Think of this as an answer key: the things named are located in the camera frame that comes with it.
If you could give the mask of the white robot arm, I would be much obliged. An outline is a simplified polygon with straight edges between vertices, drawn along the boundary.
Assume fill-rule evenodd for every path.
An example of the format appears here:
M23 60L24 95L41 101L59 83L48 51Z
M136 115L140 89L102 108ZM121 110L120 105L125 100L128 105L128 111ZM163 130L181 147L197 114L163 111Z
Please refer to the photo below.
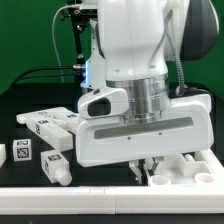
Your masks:
M171 98L167 63L200 59L214 46L211 0L99 0L97 19L105 83L78 102L79 164L126 162L140 176L152 158L210 148L210 95L180 84Z

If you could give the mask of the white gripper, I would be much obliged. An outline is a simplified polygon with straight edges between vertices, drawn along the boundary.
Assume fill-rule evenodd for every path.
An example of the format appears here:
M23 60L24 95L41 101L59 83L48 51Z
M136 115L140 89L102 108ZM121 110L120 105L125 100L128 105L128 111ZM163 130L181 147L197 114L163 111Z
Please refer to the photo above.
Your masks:
M121 116L84 119L76 132L77 161L84 167L129 162L142 183L139 161L155 172L166 155L209 149L214 143L211 97L199 94L174 98L158 121L127 125Z

